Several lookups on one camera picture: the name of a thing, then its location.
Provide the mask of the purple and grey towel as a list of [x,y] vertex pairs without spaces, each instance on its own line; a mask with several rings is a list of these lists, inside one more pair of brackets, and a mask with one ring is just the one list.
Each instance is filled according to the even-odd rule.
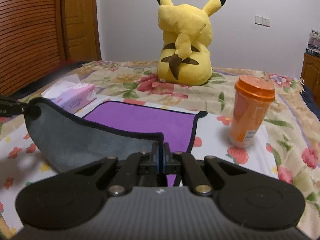
[[[141,152],[153,142],[164,148],[164,135],[128,132],[77,117],[44,98],[28,103],[25,124],[35,145],[60,172],[33,183],[29,191],[106,191],[114,196],[129,193],[135,186],[166,187],[167,175],[142,174]],[[190,153],[176,151],[181,168],[178,177],[190,187],[207,181],[203,163]]]

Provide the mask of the white fruit print cloth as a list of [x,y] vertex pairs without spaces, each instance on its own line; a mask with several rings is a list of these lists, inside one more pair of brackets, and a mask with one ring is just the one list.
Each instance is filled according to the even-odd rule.
[[[164,133],[171,150],[185,150],[191,135],[191,118],[196,111],[99,95],[76,115],[89,121],[135,132]],[[278,177],[276,161],[264,125],[260,126],[248,148],[236,148],[228,140],[232,120],[208,113],[197,122],[192,155],[202,160],[214,155],[255,172]],[[15,209],[18,193],[27,185],[56,175],[44,154],[29,137],[22,116],[4,124],[8,133],[1,139],[1,216],[10,233],[21,230]]]

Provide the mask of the purple tissue box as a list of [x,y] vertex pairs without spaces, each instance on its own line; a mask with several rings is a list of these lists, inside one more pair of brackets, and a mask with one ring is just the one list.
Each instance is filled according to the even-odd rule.
[[97,98],[95,85],[81,82],[76,74],[61,78],[42,92],[41,96],[72,114]]

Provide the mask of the wooden slatted headboard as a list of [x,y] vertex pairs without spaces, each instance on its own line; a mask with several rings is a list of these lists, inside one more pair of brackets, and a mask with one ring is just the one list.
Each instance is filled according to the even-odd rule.
[[97,0],[1,0],[1,94],[100,59]]

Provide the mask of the yellow Pikachu plush toy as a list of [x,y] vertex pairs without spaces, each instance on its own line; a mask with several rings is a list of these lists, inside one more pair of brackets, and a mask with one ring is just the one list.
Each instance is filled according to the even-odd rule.
[[227,0],[209,0],[203,8],[174,5],[157,0],[158,26],[163,32],[163,47],[157,64],[161,82],[200,86],[212,76],[209,45],[213,30],[209,17]]

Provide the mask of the orange lidded cup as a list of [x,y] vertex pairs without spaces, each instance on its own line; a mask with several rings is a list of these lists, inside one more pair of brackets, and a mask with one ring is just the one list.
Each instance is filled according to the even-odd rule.
[[239,76],[234,88],[229,141],[238,148],[247,148],[275,100],[275,89],[272,82],[251,75]]

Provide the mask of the dark blue mattress edge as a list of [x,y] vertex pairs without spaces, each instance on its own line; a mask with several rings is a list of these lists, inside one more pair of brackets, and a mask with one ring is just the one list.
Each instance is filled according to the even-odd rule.
[[317,119],[320,120],[320,109],[313,98],[312,91],[303,83],[303,81],[300,80],[299,82],[302,86],[300,96],[302,97],[308,109],[310,109],[310,111],[317,117]]

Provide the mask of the wooden sideboard cabinet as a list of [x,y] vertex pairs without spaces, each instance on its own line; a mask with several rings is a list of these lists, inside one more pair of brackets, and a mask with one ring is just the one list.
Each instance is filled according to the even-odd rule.
[[315,102],[319,105],[319,80],[320,80],[320,64],[319,57],[312,56],[308,53],[304,53],[303,68],[301,78],[304,85],[308,87]]

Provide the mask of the clutter pile on cabinet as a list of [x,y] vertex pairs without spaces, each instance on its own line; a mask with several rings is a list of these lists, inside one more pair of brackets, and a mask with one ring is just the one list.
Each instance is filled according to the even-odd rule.
[[312,30],[309,34],[308,47],[306,53],[319,57],[320,56],[320,33],[319,31]]

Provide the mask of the white wall switch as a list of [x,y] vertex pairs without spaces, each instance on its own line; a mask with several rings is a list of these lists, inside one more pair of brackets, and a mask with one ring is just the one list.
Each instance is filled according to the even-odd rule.
[[270,27],[270,19],[255,15],[255,24],[269,28]]

